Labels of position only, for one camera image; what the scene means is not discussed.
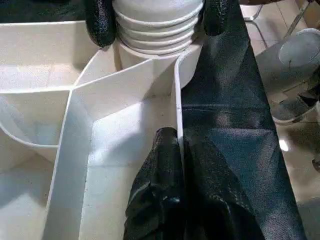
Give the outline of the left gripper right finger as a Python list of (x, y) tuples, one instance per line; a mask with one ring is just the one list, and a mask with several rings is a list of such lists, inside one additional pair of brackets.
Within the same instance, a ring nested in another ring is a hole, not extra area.
[(202, 137), (184, 140), (191, 240), (263, 240), (237, 176), (218, 148)]

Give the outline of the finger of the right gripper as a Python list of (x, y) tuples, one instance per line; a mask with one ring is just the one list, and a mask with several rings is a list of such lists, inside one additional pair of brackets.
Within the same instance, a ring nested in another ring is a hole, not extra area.
[(85, 0), (85, 23), (91, 40), (99, 47), (111, 45), (117, 27), (112, 0)]
[(231, 0), (205, 0), (203, 28), (207, 36), (218, 36), (225, 31), (231, 3)]

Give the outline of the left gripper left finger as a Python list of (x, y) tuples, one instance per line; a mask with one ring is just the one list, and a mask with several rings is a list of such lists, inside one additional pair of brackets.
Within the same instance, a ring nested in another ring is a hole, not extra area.
[(125, 240), (182, 240), (185, 234), (185, 184), (177, 131), (157, 130), (137, 173), (125, 210)]

